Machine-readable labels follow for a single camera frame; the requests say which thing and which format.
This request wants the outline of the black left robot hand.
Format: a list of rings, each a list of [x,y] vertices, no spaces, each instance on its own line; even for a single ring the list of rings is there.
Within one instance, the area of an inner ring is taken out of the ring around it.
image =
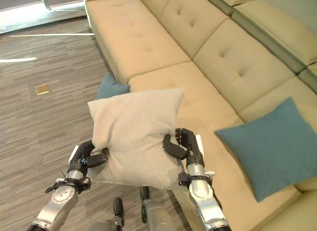
[[[104,148],[101,152],[91,155],[94,149],[95,146],[92,144],[91,140],[76,145],[69,157],[68,172],[77,170],[81,173],[87,173],[88,169],[106,163],[109,157],[108,148]]]

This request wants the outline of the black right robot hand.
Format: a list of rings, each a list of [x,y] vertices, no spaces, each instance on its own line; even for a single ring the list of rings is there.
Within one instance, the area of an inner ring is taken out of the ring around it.
[[[175,129],[177,144],[171,142],[171,135],[165,135],[162,146],[170,156],[179,160],[186,159],[186,165],[200,164],[205,166],[203,154],[201,153],[195,134],[186,128]]]

